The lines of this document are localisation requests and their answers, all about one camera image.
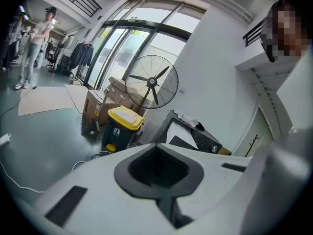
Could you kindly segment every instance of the gray floor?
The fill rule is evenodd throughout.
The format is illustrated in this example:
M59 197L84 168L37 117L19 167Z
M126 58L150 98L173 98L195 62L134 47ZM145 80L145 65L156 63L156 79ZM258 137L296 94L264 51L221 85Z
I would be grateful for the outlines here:
M19 66L0 76L0 115L16 105L21 90L15 91ZM34 69L32 85L61 87L70 78ZM68 174L78 161L88 161L101 149L81 136L82 115L74 108L18 117L18 106L0 119L0 136L10 133L11 142L0 148L0 161L22 187L44 191ZM20 189L1 173L12 194L33 203L37 193Z

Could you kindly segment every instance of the trash bin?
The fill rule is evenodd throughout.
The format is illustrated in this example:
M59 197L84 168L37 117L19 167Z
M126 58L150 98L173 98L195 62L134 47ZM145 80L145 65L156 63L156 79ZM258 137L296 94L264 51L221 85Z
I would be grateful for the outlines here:
M108 110L102 145L112 152L125 150L144 120L138 113L124 106Z

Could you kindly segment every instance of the hanging clothes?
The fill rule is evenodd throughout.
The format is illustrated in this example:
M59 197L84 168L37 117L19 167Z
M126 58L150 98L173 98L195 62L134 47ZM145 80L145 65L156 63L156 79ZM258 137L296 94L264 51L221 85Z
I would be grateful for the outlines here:
M71 67L76 67L77 65L90 66L92 54L92 45L78 44L70 57Z

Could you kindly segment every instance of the fan blade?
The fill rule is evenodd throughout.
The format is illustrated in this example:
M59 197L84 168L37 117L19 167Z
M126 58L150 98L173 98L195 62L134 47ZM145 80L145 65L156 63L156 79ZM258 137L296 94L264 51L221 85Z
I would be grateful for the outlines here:
M166 73L166 71L168 70L170 66L166 67L164 70L162 70L157 76L156 79L159 79L160 77L162 77L164 75L164 73Z
M156 89L154 87L152 88L152 93L153 93L153 97L155 99L156 105L158 105L157 93L156 93Z
M135 76L135 75L129 75L129 76L132 77L132 78L138 79L138 80L148 81L147 78L144 78L144 77L142 77L142 76Z

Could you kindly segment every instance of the sneaker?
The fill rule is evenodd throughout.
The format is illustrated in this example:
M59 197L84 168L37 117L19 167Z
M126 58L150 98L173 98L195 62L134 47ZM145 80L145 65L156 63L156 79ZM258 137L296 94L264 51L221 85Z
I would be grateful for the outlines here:
M23 89L28 89L29 86L30 86L30 85L29 85L28 83L26 83L26 84L23 85Z
M17 84L14 89L19 90L22 87L22 84Z

